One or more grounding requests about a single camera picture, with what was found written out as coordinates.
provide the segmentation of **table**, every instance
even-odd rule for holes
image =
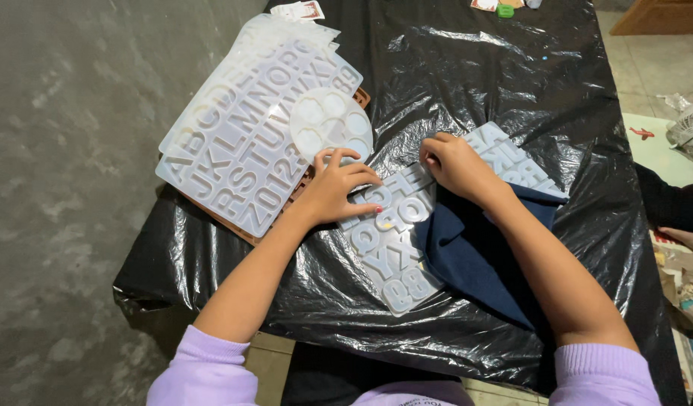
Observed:
[[[268,7],[284,2],[271,2]],[[615,300],[663,404],[685,404],[677,355],[616,88],[587,0],[545,2],[512,19],[469,2],[320,2],[338,53],[364,75],[386,177],[417,160],[425,136],[495,121],[570,200],[554,233]],[[203,307],[250,245],[170,186],[118,274],[128,311]],[[549,394],[553,344],[443,291],[401,318],[379,298],[336,226],[307,235],[264,332]]]

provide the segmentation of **girl's left hand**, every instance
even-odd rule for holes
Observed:
[[[325,157],[331,157],[330,162],[334,164],[324,168]],[[288,208],[301,213],[309,222],[309,228],[370,212],[380,213],[383,210],[381,205],[374,203],[352,205],[346,201],[346,195],[351,189],[366,183],[381,185],[382,180],[373,169],[363,163],[351,163],[340,167],[338,162],[341,162],[343,157],[358,160],[361,156],[359,152],[348,148],[321,150],[316,154],[314,180]]]

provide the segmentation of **child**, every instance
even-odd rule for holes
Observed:
[[[170,367],[153,383],[148,404],[253,404],[257,379],[242,366],[242,354],[263,323],[301,240],[316,225],[382,211],[378,205],[346,201],[355,186],[382,184],[377,174],[361,163],[325,168],[327,156],[332,162],[360,158],[341,148],[319,152],[313,182],[189,326]],[[420,161],[442,186],[486,210],[512,248],[559,346],[558,387],[550,404],[660,404],[648,363],[612,300],[509,185],[463,139],[450,134],[425,139]],[[354,404],[414,400],[473,405],[461,383],[453,381],[390,383],[361,395]]]

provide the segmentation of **navy blue cloth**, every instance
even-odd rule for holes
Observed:
[[[510,186],[548,229],[565,198]],[[437,187],[432,215],[415,224],[417,248],[433,275],[489,313],[534,330],[546,318],[499,228],[477,205]]]

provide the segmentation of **girl's right hand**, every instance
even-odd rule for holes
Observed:
[[[482,209],[514,194],[464,139],[451,134],[439,132],[424,139],[419,161],[426,162],[440,185]]]

